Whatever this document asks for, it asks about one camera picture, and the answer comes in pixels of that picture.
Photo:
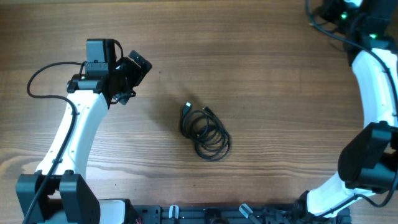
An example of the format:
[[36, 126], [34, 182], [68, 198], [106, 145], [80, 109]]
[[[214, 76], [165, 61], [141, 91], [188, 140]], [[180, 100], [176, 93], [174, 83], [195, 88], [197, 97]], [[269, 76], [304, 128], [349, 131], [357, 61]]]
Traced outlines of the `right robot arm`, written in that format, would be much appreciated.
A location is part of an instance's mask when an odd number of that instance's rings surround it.
[[363, 107], [363, 130], [342, 150], [338, 170], [305, 192], [292, 212], [304, 223], [341, 223], [348, 207], [383, 194], [386, 206], [397, 192], [397, 44], [387, 34], [396, 1], [305, 2], [310, 25], [343, 43]]

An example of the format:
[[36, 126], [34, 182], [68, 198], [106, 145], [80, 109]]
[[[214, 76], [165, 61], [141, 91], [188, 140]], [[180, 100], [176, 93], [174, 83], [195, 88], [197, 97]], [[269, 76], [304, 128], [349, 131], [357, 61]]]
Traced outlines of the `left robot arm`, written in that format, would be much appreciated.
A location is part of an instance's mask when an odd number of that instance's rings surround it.
[[152, 64], [136, 51], [116, 55], [114, 39], [88, 39], [86, 60], [67, 82], [67, 106], [53, 143], [33, 174], [22, 174], [16, 194], [24, 223], [142, 223], [128, 199], [99, 200], [85, 180], [96, 131], [111, 105], [125, 105]]

